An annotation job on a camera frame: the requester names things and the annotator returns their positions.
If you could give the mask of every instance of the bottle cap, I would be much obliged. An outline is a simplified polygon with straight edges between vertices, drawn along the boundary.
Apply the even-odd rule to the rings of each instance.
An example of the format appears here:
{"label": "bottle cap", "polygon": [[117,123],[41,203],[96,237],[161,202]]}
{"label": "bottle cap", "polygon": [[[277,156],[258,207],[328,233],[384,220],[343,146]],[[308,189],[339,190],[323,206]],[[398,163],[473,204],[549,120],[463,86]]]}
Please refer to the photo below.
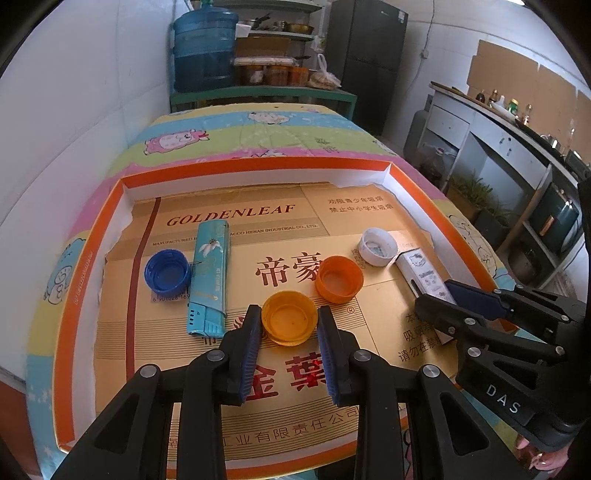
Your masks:
{"label": "bottle cap", "polygon": [[385,267],[398,253],[396,240],[386,230],[368,228],[359,240],[359,254],[374,267]]}
{"label": "bottle cap", "polygon": [[164,298],[180,295],[191,282],[191,268],[182,252],[161,250],[148,260],[144,279],[150,289]]}
{"label": "bottle cap", "polygon": [[363,287],[363,272],[353,260],[334,255],[320,263],[315,285],[329,302],[347,303]]}
{"label": "bottle cap", "polygon": [[271,340],[283,346],[304,343],[318,324],[314,302],[298,291],[279,291],[262,306],[262,325]]}

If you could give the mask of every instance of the plastic bag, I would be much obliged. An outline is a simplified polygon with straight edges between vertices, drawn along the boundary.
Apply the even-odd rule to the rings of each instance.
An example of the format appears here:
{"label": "plastic bag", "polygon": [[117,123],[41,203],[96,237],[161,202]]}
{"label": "plastic bag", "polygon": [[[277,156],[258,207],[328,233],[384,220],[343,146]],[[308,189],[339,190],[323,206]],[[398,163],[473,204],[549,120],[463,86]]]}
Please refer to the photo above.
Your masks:
{"label": "plastic bag", "polygon": [[326,59],[322,53],[318,54],[320,71],[314,72],[308,80],[308,87],[321,88],[323,90],[334,90],[340,87],[340,81],[332,73],[326,70]]}

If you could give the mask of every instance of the yellow bottle cap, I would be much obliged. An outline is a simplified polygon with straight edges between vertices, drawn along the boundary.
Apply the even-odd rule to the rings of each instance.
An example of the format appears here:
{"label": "yellow bottle cap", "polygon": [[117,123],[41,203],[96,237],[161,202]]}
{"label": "yellow bottle cap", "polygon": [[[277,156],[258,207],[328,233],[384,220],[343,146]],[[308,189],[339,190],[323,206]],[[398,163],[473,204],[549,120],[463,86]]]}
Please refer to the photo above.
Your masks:
{"label": "yellow bottle cap", "polygon": [[262,306],[262,325],[271,340],[283,346],[304,343],[318,324],[314,302],[298,291],[279,291]]}

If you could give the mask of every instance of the screw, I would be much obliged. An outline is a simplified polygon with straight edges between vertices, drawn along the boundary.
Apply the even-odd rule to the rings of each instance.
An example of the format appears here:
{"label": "screw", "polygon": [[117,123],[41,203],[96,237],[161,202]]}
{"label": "screw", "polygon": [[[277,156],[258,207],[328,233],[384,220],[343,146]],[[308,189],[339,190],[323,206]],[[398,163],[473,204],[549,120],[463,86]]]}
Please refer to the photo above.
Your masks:
{"label": "screw", "polygon": [[146,365],[142,367],[142,370],[139,371],[139,374],[144,378],[153,377],[156,374],[157,370],[154,365]]}
{"label": "screw", "polygon": [[355,358],[358,362],[366,362],[371,358],[371,352],[367,350],[357,350],[353,354],[353,358]]}
{"label": "screw", "polygon": [[225,356],[226,354],[222,352],[219,348],[207,352],[207,359],[211,362],[219,362],[220,360],[223,360]]}
{"label": "screw", "polygon": [[479,348],[476,348],[475,346],[471,346],[468,349],[468,355],[473,356],[474,358],[476,358],[477,356],[480,356],[482,352],[480,351]]}
{"label": "screw", "polygon": [[435,378],[439,376],[441,370],[439,370],[435,365],[425,365],[423,367],[423,373],[429,378]]}

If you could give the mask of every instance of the shelf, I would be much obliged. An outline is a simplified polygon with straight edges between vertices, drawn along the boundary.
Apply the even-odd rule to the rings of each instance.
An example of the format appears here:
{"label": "shelf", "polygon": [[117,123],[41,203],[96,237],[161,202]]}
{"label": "shelf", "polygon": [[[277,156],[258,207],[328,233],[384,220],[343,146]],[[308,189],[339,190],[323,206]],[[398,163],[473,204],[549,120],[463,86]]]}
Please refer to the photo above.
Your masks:
{"label": "shelf", "polygon": [[525,227],[525,230],[534,239],[534,242],[538,245],[540,250],[542,250],[542,253],[548,259],[548,261],[552,265],[552,268],[557,268],[558,267],[558,256],[555,255],[554,253],[552,253],[550,250],[548,250],[548,247],[545,245],[545,243],[542,241],[542,239],[538,236],[538,234],[535,232],[535,230],[531,227],[529,222],[523,222],[523,226]]}
{"label": "shelf", "polygon": [[283,10],[290,12],[312,13],[320,10],[317,5],[309,0],[216,0],[216,7],[224,8],[262,8],[264,10]]}
{"label": "shelf", "polygon": [[304,35],[303,33],[291,33],[291,32],[273,32],[271,30],[251,30],[248,34],[249,37],[281,37],[289,38],[290,40],[296,41],[312,41],[314,35]]}
{"label": "shelf", "polygon": [[176,112],[179,106],[184,108],[198,108],[193,106],[201,100],[217,100],[222,98],[248,98],[251,97],[273,97],[273,96],[289,96],[289,97],[306,97],[319,98],[323,100],[336,100],[337,102],[344,102],[348,104],[347,114],[348,120],[353,118],[355,111],[355,103],[357,102],[357,95],[343,90],[321,90],[318,88],[309,87],[289,87],[289,86],[271,86],[271,85],[237,85],[233,87],[218,88],[215,90],[204,90],[202,92],[172,92],[170,94],[170,108],[172,112]]}

